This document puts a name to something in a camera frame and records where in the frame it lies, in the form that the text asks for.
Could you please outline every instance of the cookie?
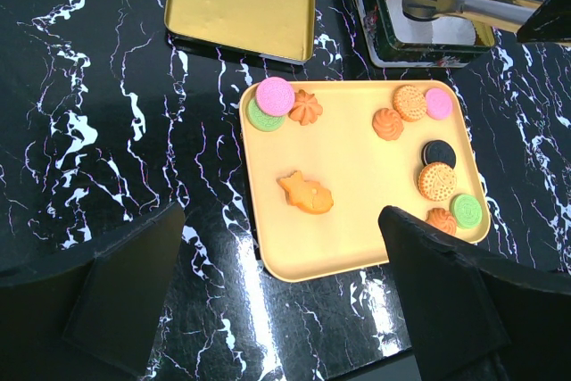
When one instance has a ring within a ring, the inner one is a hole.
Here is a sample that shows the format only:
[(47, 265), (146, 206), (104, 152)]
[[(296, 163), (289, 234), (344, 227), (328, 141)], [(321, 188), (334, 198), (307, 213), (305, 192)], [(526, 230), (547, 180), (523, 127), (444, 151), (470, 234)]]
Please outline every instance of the cookie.
[(331, 191), (319, 182), (304, 180), (300, 171), (296, 171), (289, 178), (281, 178), (278, 183), (287, 192), (289, 204), (305, 212), (323, 214), (333, 207)]
[(445, 120), (452, 114), (452, 100), (446, 91), (431, 88), (426, 91), (426, 114), (433, 120)]
[(454, 194), (456, 174), (443, 162), (433, 162), (420, 172), (418, 189), (431, 201), (443, 201)]
[(294, 108), (289, 112), (290, 119), (308, 125), (318, 120), (318, 116), (322, 113), (323, 107), (314, 94), (306, 93), (302, 89), (295, 93)]
[(264, 79), (256, 88), (256, 103), (269, 116), (284, 116), (294, 107), (294, 88), (285, 79)]
[(394, 92), (393, 107), (407, 122), (421, 120), (426, 115), (425, 97), (412, 85), (405, 85)]
[(445, 209), (436, 208), (429, 211), (426, 216), (426, 223), (451, 236), (456, 234), (456, 219), (452, 213)]
[(384, 140), (396, 140), (404, 130), (401, 116), (393, 109), (380, 109), (373, 117), (373, 129)]
[(433, 162), (443, 162), (451, 168), (456, 167), (456, 154), (452, 146), (443, 140), (433, 140), (422, 148), (422, 163), (425, 165)]
[(250, 123), (259, 131), (276, 131), (286, 121), (285, 116), (269, 116), (262, 112), (255, 99), (248, 102), (246, 115)]
[(482, 206), (472, 195), (455, 196), (452, 200), (451, 212), (462, 229), (475, 228), (482, 222)]

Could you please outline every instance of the pink cookie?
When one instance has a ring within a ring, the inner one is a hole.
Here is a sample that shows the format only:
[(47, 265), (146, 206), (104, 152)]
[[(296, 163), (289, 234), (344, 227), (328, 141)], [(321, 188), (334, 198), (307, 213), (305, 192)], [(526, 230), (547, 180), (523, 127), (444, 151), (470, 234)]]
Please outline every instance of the pink cookie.
[(256, 89), (256, 103), (269, 116), (284, 116), (295, 102), (294, 88), (285, 79), (264, 79)]
[(426, 113), (433, 120), (445, 120), (452, 113), (452, 100), (446, 91), (432, 88), (426, 91)]

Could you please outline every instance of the orange cookie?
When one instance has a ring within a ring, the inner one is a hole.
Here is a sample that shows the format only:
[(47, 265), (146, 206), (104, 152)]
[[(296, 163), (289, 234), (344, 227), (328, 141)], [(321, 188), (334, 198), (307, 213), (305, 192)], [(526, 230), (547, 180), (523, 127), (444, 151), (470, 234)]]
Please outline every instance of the orange cookie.
[(289, 112), (292, 120), (297, 120), (302, 125), (312, 124), (323, 113), (323, 107), (318, 103), (314, 94), (309, 94), (300, 89), (295, 93), (294, 108)]
[(373, 117), (373, 128), (384, 140), (396, 140), (404, 130), (401, 116), (393, 109), (380, 109)]
[(322, 214), (333, 207), (331, 191), (319, 182), (304, 180), (300, 171), (296, 171), (289, 178), (281, 178), (278, 183), (287, 192), (287, 201), (303, 211)]
[(422, 196), (431, 201), (443, 201), (454, 194), (456, 174), (443, 162), (433, 162), (420, 172), (418, 189)]
[(429, 211), (426, 223), (451, 236), (456, 234), (456, 218), (445, 209), (438, 208)]
[(393, 107), (407, 122), (421, 120), (426, 115), (425, 96), (412, 85), (405, 85), (394, 92)]

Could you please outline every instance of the yellow tray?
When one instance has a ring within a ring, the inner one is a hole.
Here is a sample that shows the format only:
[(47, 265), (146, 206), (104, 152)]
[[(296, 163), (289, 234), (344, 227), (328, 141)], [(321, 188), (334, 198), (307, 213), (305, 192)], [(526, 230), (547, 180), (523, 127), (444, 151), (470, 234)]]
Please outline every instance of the yellow tray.
[(274, 60), (313, 55), (315, 0), (167, 0), (164, 21), (179, 37)]
[[(482, 223), (458, 229), (469, 243), (485, 238), (490, 212), (458, 99), (435, 80), (292, 82), (294, 89), (314, 93), (323, 106), (317, 122), (302, 127), (286, 119), (277, 131), (264, 133), (247, 119), (245, 108), (255, 84), (240, 100), (240, 121), (250, 180), (253, 214), (264, 265), (275, 277), (289, 282), (323, 277), (388, 262), (377, 219), (386, 205), (394, 205), (425, 219), (434, 207), (449, 209), (450, 200), (434, 203), (418, 191), (425, 143), (441, 139), (456, 152), (457, 194), (475, 196), (482, 205)], [(392, 107), (394, 89), (414, 85), (423, 92), (441, 88), (453, 100), (447, 120), (425, 117), (404, 123), (401, 137), (387, 142), (372, 127), (373, 115)], [(330, 212), (307, 214), (287, 204), (277, 180), (300, 170), (305, 179), (328, 188), (335, 202)]]

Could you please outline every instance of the black marble surface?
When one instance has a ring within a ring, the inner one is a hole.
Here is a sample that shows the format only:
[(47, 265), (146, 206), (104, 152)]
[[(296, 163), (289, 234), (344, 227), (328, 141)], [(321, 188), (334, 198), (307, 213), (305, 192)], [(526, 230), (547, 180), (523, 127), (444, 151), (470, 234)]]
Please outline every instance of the black marble surface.
[(499, 33), (463, 70), (376, 70), (352, 0), (317, 0), (314, 57), (276, 70), (176, 49), (164, 4), (0, 0), (0, 269), (185, 206), (144, 379), (329, 379), (410, 346), (390, 267), (287, 284), (256, 261), (236, 108), (266, 76), (444, 80), (492, 212), (479, 245), (571, 271), (569, 49)]

